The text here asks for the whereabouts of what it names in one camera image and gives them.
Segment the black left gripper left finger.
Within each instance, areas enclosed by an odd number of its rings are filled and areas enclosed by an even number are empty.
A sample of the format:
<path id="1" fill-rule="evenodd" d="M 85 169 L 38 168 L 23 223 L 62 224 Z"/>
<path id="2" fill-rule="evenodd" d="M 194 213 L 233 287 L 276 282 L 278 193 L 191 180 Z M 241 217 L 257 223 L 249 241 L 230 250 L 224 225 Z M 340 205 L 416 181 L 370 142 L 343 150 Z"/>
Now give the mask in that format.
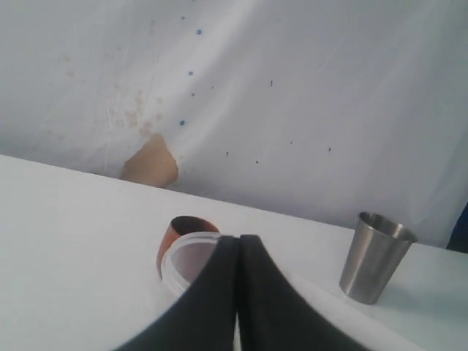
<path id="1" fill-rule="evenodd" d="M 233 350 L 239 240 L 222 236 L 186 292 L 119 350 Z"/>

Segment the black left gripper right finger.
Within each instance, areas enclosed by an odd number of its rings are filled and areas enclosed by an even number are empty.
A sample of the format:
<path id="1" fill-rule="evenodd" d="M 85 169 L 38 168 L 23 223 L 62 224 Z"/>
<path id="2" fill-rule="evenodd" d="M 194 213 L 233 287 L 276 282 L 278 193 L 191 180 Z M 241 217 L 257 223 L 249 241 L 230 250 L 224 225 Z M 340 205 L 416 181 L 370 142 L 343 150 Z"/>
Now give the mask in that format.
<path id="1" fill-rule="evenodd" d="M 261 239 L 242 235 L 237 270 L 242 350 L 365 350 L 286 280 Z"/>

